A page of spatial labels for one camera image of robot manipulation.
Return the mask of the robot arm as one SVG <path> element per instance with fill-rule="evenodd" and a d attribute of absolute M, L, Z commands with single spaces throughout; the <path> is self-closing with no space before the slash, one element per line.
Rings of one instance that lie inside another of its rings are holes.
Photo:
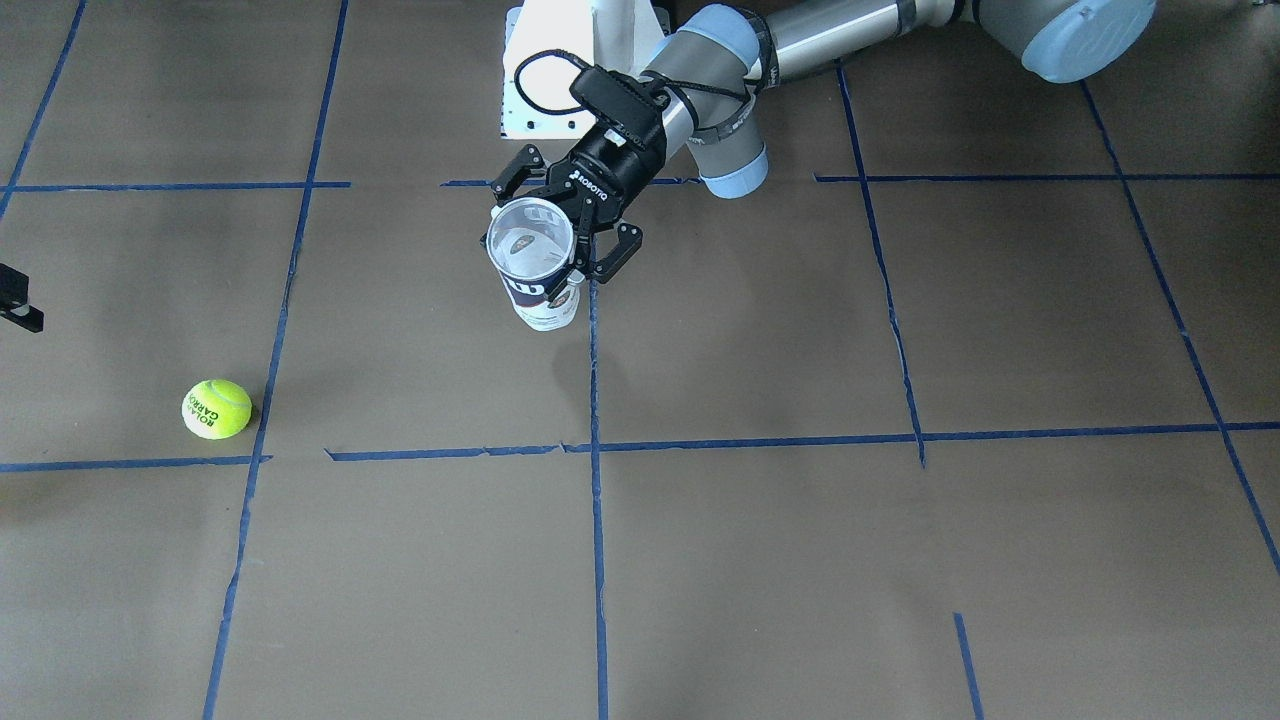
<path fill-rule="evenodd" d="M 768 170 L 759 96 L 922 27 L 966 22 L 1052 83 L 1084 79 L 1146 31 L 1153 1 L 803 1 L 763 15 L 710 4 L 664 33 L 648 1 L 526 1 L 504 50 L 503 133 L 563 137 L 550 163 L 520 149 L 492 182 L 486 246 L 506 264 L 504 228 L 550 256 L 518 275 L 536 296 L 605 282 L 643 233 L 626 208 L 687 149 L 713 195 L 737 199 Z"/>

